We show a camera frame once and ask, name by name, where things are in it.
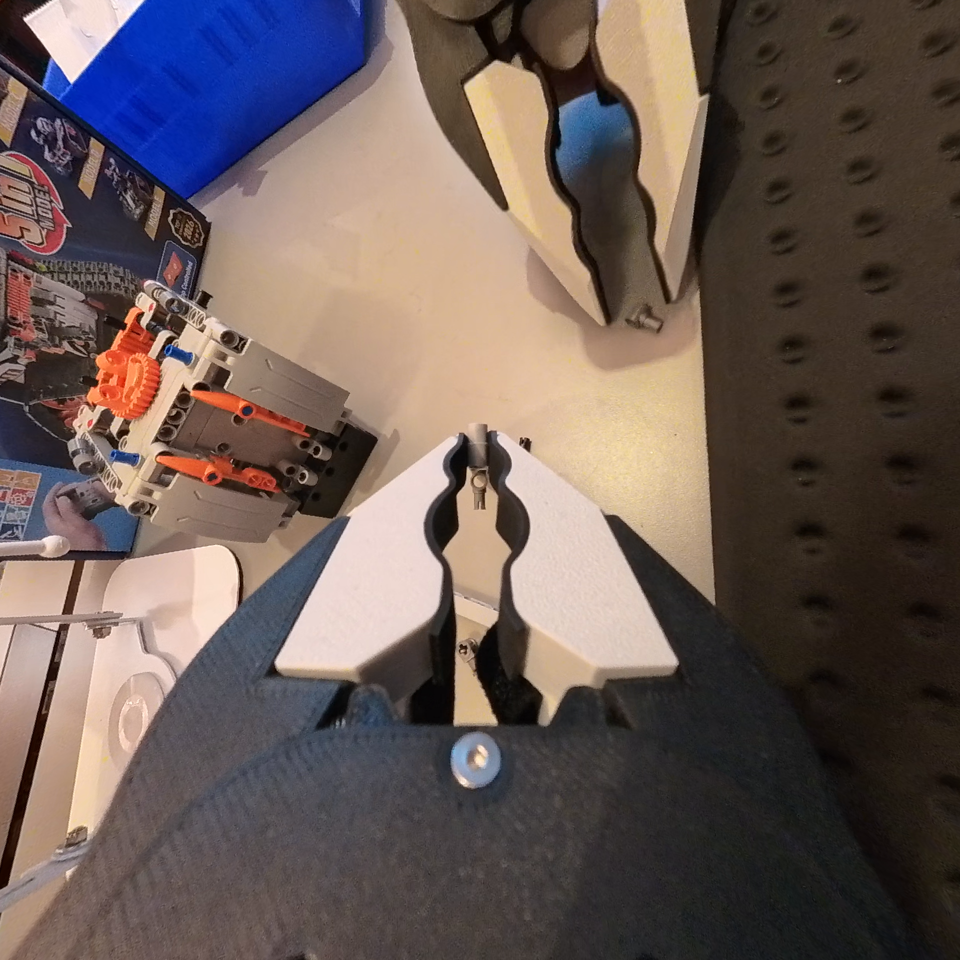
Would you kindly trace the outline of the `blue plastic bin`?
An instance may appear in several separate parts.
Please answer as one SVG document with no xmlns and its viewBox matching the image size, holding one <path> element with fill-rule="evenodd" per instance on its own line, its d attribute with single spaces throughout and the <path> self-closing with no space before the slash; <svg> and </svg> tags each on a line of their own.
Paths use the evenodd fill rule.
<svg viewBox="0 0 960 960">
<path fill-rule="evenodd" d="M 147 1 L 69 80 L 43 88 L 192 197 L 361 69 L 368 2 Z"/>
</svg>

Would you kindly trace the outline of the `blue picture box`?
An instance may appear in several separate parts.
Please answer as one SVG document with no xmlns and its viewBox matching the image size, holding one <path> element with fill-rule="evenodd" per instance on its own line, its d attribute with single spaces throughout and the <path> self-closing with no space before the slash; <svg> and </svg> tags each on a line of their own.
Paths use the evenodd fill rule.
<svg viewBox="0 0 960 960">
<path fill-rule="evenodd" d="M 64 560 L 119 560 L 130 556 L 138 528 L 98 476 L 1 460 L 2 543 L 62 537 L 70 546 Z"/>
</svg>

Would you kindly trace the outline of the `grey orange toy model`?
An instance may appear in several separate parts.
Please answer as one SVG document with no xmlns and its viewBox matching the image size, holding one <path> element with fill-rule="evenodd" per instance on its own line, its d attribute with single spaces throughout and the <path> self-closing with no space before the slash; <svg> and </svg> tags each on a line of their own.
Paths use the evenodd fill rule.
<svg viewBox="0 0 960 960">
<path fill-rule="evenodd" d="M 263 544 L 333 520 L 378 445 L 350 394 L 157 280 L 142 285 L 67 443 L 108 506 L 161 528 Z"/>
</svg>

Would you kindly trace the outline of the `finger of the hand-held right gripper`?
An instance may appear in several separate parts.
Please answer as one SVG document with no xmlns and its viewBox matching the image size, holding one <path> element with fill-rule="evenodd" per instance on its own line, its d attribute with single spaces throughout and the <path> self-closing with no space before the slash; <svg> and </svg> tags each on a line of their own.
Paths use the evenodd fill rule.
<svg viewBox="0 0 960 960">
<path fill-rule="evenodd" d="M 666 304 L 685 288 L 693 213 L 711 100 L 712 45 L 705 47 L 696 2 L 611 1 L 599 12 L 594 60 L 604 87 L 630 117 L 630 174 Z"/>
<path fill-rule="evenodd" d="M 608 319 L 588 265 L 574 245 L 574 218 L 548 157 L 551 112 L 533 71 L 494 60 L 464 93 L 508 205 L 528 246 L 578 306 L 600 326 Z"/>
</svg>

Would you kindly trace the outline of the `black perforated mat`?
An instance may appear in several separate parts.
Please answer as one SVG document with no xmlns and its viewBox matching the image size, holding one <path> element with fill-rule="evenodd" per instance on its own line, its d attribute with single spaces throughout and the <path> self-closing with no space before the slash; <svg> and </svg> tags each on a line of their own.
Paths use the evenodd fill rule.
<svg viewBox="0 0 960 960">
<path fill-rule="evenodd" d="M 729 2 L 697 202 L 716 601 L 958 958 L 959 3 Z"/>
</svg>

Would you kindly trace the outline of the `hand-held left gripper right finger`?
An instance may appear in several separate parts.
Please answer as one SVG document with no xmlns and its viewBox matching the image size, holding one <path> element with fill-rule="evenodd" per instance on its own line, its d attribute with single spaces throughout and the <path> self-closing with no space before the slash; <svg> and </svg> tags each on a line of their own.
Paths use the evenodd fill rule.
<svg viewBox="0 0 960 960">
<path fill-rule="evenodd" d="M 574 689 L 673 676 L 665 629 L 603 511 L 504 433 L 490 435 L 503 564 L 497 650 L 549 723 Z"/>
</svg>

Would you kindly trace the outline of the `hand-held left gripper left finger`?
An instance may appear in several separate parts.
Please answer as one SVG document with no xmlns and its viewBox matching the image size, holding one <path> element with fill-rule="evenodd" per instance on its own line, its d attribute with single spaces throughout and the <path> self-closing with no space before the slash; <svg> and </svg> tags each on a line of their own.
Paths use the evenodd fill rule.
<svg viewBox="0 0 960 960">
<path fill-rule="evenodd" d="M 275 660 L 284 677 L 378 686 L 419 724 L 450 724 L 460 436 L 445 439 L 346 517 Z"/>
</svg>

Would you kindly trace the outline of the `dark toy kit box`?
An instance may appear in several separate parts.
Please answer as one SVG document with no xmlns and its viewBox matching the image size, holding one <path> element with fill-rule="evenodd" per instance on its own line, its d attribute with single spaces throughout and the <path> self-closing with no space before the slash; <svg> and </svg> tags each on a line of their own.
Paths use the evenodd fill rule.
<svg viewBox="0 0 960 960">
<path fill-rule="evenodd" d="M 191 297 L 210 222 L 1 68 L 1 454 L 69 469 L 72 422 L 144 282 Z"/>
</svg>

